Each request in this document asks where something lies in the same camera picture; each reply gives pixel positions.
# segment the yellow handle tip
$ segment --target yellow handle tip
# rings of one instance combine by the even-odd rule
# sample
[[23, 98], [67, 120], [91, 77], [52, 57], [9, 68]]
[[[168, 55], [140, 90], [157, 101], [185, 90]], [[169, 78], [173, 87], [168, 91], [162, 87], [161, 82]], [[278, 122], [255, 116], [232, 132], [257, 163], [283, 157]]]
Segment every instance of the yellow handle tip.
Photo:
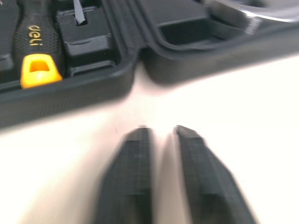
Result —
[[45, 85], [62, 80], [50, 55], [32, 54], [23, 59], [21, 87], [23, 89]]

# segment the tool case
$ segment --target tool case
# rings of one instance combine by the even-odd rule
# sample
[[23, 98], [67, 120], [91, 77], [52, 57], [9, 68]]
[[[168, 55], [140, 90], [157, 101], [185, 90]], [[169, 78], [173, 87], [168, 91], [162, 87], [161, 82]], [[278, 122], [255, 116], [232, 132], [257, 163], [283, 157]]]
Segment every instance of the tool case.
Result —
[[81, 0], [81, 25], [73, 0], [52, 2], [63, 80], [29, 89], [14, 48], [23, 9], [0, 2], [1, 127], [124, 96], [139, 61], [173, 84], [299, 50], [296, 0]]

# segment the deli logo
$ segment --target deli logo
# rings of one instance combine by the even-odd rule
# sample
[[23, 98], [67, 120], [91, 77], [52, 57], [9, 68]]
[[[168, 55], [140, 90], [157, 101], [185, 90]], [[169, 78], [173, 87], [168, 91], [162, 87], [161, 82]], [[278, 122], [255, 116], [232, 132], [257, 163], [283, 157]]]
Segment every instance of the deli logo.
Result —
[[41, 39], [41, 29], [39, 28], [39, 26], [36, 25], [32, 25], [29, 27], [29, 37], [31, 38], [29, 43], [30, 46], [42, 46], [42, 39]]

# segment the white surface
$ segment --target white surface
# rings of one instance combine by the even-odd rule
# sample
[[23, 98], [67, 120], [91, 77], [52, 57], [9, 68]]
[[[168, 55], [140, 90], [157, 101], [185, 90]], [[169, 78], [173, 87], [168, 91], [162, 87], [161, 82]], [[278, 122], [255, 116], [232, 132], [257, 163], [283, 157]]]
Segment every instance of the white surface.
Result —
[[298, 224], [298, 62], [293, 56], [167, 88], [140, 65], [122, 100], [1, 130], [0, 223], [87, 223], [98, 181], [139, 125], [155, 132], [156, 223], [188, 223], [178, 154], [166, 143], [184, 125], [232, 171], [260, 223]]

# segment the plastic compartment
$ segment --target plastic compartment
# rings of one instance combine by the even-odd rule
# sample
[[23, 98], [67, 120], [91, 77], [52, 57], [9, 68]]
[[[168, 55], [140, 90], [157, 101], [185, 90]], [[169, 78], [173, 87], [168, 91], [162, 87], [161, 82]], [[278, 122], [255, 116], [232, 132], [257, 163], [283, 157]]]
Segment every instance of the plastic compartment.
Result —
[[6, 1], [0, 7], [0, 91], [7, 82], [18, 80], [14, 70], [13, 36], [20, 16], [16, 0]]
[[[218, 8], [216, 1], [228, 2], [228, 7]], [[128, 2], [148, 44], [145, 67], [160, 84], [299, 51], [299, 3], [295, 0]]]
[[109, 3], [81, 1], [87, 23], [78, 26], [72, 0], [53, 2], [66, 59], [64, 79], [21, 89], [20, 75], [14, 74], [15, 81], [1, 83], [0, 127], [119, 98], [131, 90], [140, 45], [128, 42], [126, 28], [120, 30]]
[[58, 11], [57, 14], [67, 72], [71, 77], [115, 67], [121, 60], [99, 1], [83, 1], [82, 4], [86, 18], [82, 25], [77, 24], [74, 10]]

